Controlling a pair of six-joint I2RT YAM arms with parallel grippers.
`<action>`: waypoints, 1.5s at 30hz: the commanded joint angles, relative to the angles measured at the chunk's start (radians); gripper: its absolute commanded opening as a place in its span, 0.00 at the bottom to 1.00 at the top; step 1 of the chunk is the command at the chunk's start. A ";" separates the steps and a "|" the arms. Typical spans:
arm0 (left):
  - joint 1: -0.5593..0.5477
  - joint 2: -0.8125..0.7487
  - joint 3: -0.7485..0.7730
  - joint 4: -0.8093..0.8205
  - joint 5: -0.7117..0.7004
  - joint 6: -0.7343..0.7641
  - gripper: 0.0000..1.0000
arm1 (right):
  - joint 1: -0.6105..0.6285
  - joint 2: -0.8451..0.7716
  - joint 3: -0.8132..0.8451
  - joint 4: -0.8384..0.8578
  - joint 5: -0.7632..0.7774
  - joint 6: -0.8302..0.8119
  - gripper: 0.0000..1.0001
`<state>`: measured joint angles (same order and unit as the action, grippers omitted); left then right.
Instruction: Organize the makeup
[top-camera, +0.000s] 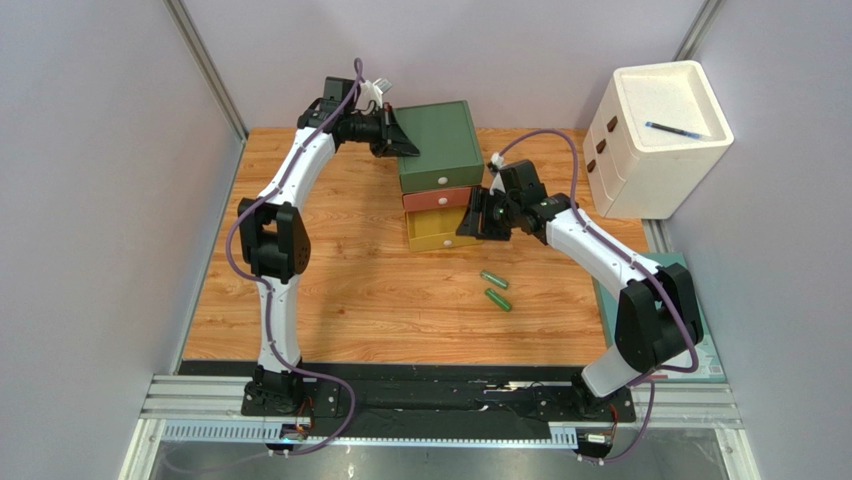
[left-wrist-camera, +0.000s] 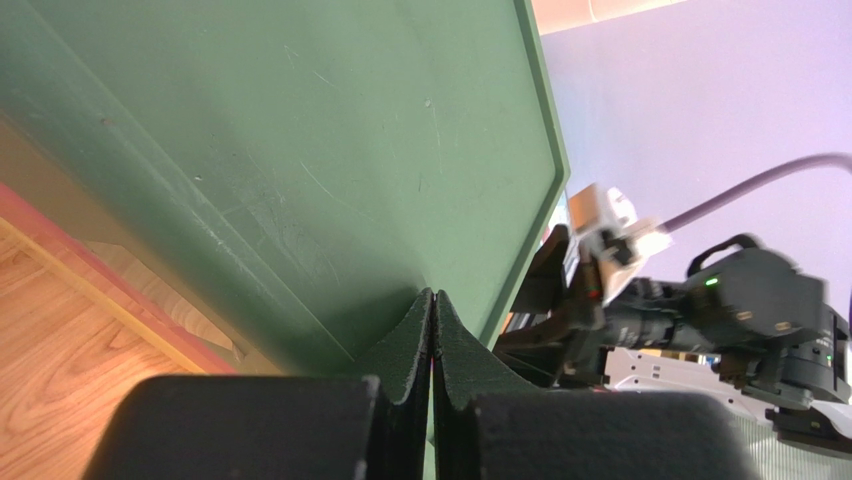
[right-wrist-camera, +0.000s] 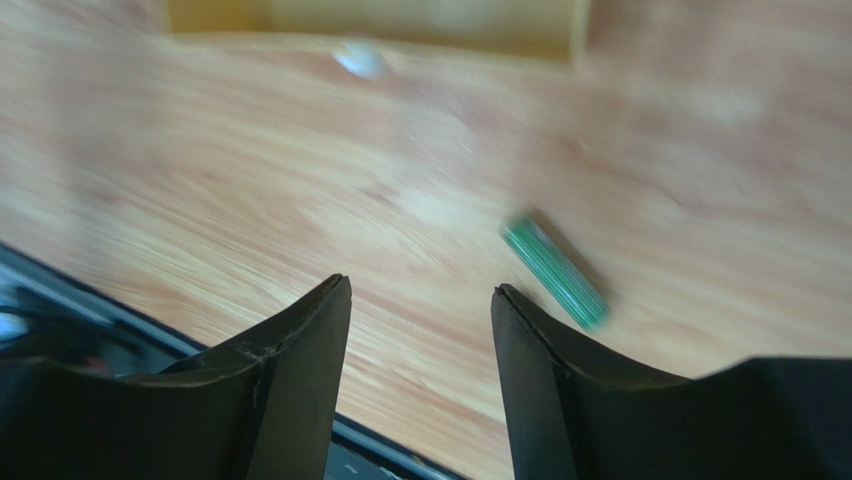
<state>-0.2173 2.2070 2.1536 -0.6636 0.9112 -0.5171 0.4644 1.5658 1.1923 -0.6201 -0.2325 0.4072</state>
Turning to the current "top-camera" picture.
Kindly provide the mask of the yellow bottom drawer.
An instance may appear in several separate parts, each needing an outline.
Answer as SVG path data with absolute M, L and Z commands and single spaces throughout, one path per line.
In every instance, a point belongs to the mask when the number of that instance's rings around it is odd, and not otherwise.
M 463 206 L 406 212 L 409 251 L 420 253 L 482 244 L 482 240 L 456 233 L 465 213 Z

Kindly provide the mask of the green top drawer box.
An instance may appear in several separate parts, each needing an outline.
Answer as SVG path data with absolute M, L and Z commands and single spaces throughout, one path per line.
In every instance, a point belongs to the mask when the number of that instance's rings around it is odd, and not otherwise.
M 404 194 L 480 184 L 485 162 L 467 101 L 402 107 L 395 115 L 420 152 L 397 159 Z

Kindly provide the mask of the green lipstick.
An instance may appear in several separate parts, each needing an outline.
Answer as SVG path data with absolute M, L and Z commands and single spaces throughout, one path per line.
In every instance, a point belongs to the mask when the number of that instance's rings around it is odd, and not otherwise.
M 506 279 L 504 279 L 504 278 L 500 277 L 499 275 L 496 275 L 493 272 L 490 272 L 488 270 L 482 270 L 480 272 L 480 277 L 482 279 L 490 282 L 491 284 L 493 284 L 494 286 L 496 286 L 498 288 L 501 288 L 501 289 L 504 289 L 504 290 L 509 288 L 509 282 Z
M 497 305 L 502 311 L 510 312 L 512 310 L 511 302 L 509 300 L 507 300 L 505 297 L 503 297 L 501 294 L 499 294 L 497 291 L 495 291 L 494 289 L 486 288 L 485 291 L 484 291 L 484 294 L 486 295 L 486 297 L 491 302 L 493 302 L 495 305 Z

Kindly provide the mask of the red drawer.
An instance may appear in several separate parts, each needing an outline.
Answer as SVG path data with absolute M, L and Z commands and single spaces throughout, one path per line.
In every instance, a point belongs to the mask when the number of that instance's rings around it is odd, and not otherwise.
M 464 207 L 471 195 L 471 186 L 427 190 L 402 196 L 405 212 L 420 212 L 452 207 Z

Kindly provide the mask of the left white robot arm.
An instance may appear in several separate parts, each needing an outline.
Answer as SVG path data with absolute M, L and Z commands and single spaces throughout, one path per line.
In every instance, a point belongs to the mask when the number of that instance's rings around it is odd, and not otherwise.
M 311 243 L 301 210 L 319 174 L 346 142 L 364 143 L 378 157 L 419 155 L 383 96 L 389 80 L 329 77 L 321 97 L 297 121 L 289 153 L 255 199 L 244 199 L 231 229 L 238 235 L 249 277 L 261 299 L 262 346 L 249 386 L 255 395 L 270 392 L 296 398 L 300 370 L 297 339 L 298 285 Z

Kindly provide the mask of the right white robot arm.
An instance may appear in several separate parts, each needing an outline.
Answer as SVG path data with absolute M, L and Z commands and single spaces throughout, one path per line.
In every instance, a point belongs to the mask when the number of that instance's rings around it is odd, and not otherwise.
M 670 367 L 683 352 L 691 357 L 704 329 L 690 272 L 663 266 L 636 253 L 600 228 L 575 200 L 548 194 L 534 165 L 512 163 L 494 172 L 490 187 L 476 186 L 457 232 L 479 240 L 507 241 L 514 230 L 536 237 L 573 259 L 617 302 L 615 340 L 575 381 L 585 396 L 605 398 Z

